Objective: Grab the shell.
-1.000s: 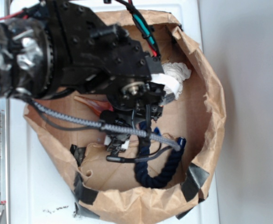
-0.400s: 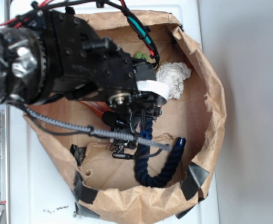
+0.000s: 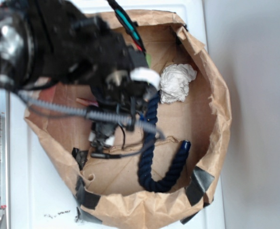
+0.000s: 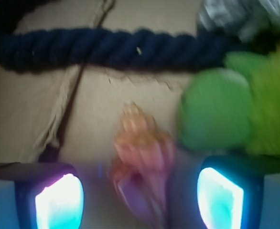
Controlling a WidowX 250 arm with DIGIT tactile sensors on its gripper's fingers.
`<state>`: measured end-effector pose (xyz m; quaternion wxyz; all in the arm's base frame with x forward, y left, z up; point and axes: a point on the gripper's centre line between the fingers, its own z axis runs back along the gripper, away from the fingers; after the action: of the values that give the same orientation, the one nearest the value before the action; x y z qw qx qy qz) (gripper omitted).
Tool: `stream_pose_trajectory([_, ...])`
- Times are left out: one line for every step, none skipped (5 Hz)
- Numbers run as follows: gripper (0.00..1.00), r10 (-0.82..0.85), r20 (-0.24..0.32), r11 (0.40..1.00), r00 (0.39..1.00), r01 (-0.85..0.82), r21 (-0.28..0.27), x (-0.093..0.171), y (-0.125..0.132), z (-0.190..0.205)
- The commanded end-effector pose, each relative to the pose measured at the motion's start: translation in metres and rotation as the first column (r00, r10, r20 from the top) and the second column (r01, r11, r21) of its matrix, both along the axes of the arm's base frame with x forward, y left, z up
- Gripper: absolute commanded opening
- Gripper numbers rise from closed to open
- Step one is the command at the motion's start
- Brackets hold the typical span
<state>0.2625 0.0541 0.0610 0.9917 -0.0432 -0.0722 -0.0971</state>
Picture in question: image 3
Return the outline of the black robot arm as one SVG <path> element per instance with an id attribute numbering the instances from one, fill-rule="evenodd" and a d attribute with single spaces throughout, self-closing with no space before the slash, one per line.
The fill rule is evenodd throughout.
<path id="1" fill-rule="evenodd" d="M 67 0 L 0 4 L 0 88 L 37 90 L 40 77 L 50 80 L 40 89 L 57 83 L 88 85 L 98 104 L 89 108 L 96 156 L 111 146 L 118 126 L 133 131 L 136 115 L 147 111 L 160 85 L 136 22 L 116 1 L 109 5 L 133 45 L 101 16 L 87 17 Z"/>

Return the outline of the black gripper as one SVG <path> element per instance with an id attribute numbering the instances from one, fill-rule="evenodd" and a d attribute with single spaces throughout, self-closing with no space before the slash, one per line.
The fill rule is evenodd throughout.
<path id="1" fill-rule="evenodd" d="M 91 144 L 102 153 L 112 145 L 118 127 L 134 130 L 137 115 L 147 112 L 158 91 L 160 77 L 148 67 L 145 52 L 126 44 L 99 16 L 70 17 L 68 32 L 73 40 L 68 80 L 89 85 L 97 101 L 88 117 L 93 120 Z"/>

